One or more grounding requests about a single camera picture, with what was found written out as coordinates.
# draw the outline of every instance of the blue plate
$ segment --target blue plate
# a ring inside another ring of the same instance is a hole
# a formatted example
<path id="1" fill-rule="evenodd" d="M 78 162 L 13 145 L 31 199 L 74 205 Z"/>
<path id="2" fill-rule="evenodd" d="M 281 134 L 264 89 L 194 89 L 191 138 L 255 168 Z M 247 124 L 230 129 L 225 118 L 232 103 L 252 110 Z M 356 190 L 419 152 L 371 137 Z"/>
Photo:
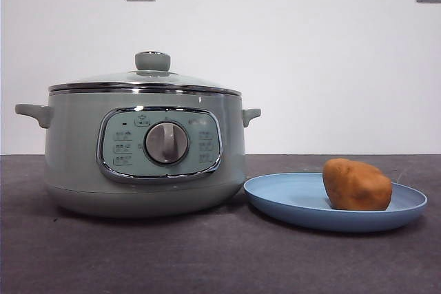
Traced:
<path id="1" fill-rule="evenodd" d="M 382 211 L 332 209 L 320 173 L 273 174 L 244 184 L 249 201 L 263 213 L 302 227 L 342 232 L 384 231 L 402 227 L 424 210 L 426 196 L 392 183 L 391 203 Z"/>

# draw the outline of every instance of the dark table surface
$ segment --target dark table surface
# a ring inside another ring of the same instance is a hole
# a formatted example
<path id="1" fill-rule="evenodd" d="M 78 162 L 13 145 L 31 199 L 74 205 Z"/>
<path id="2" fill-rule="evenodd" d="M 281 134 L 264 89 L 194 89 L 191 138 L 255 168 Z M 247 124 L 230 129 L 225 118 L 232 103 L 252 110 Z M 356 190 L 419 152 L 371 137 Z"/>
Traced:
<path id="1" fill-rule="evenodd" d="M 249 177 L 321 172 L 336 156 L 247 156 Z M 424 214 L 381 233 L 273 220 L 240 190 L 198 213 L 91 218 L 58 208 L 43 156 L 1 157 L 2 293 L 441 293 L 441 156 L 350 156 L 424 192 Z"/>

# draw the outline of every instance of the lid rim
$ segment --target lid rim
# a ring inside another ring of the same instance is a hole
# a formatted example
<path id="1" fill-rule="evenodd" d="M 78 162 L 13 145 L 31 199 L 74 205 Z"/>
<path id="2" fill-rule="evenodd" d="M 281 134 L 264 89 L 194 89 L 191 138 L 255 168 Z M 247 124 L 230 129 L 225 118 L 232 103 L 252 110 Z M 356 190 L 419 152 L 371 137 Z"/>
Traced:
<path id="1" fill-rule="evenodd" d="M 79 89 L 151 89 L 151 90 L 183 90 L 183 91 L 195 91 L 195 92 L 216 92 L 221 94 L 232 94 L 235 96 L 242 96 L 242 93 L 236 90 L 225 89 L 221 87 L 210 87 L 203 85 L 179 85 L 169 83 L 121 83 L 121 82 L 95 82 L 95 83 L 67 83 L 49 86 L 49 92 L 63 91 L 63 90 L 79 90 Z"/>

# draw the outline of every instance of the potato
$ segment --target potato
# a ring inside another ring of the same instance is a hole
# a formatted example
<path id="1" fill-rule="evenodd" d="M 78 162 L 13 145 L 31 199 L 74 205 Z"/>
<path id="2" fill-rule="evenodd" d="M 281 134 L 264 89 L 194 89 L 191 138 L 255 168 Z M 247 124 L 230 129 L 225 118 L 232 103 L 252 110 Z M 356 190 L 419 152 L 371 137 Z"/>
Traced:
<path id="1" fill-rule="evenodd" d="M 334 209 L 385 210 L 391 202 L 391 180 L 364 162 L 328 160 L 323 167 L 323 183 Z"/>

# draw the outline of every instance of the control panel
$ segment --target control panel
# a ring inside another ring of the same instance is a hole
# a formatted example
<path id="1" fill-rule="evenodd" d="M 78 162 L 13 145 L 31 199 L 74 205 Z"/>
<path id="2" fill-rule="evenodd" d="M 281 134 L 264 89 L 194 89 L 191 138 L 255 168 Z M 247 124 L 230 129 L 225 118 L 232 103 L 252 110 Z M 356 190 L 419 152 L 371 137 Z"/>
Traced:
<path id="1" fill-rule="evenodd" d="M 102 172 L 121 178 L 196 176 L 221 161 L 216 117 L 203 109 L 121 108 L 105 116 L 97 160 Z"/>

